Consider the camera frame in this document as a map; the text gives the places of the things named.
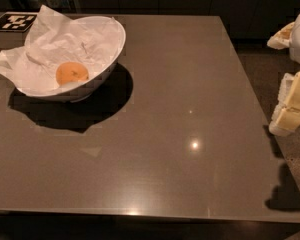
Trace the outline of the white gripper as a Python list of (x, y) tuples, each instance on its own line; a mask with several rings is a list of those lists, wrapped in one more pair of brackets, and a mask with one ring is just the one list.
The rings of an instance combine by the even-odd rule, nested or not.
[[(290, 58), (300, 64), (300, 14), (270, 37), (267, 46), (281, 50), (289, 47)], [(276, 136), (288, 136), (300, 126), (300, 71), (286, 73), (281, 80), (269, 131)]]

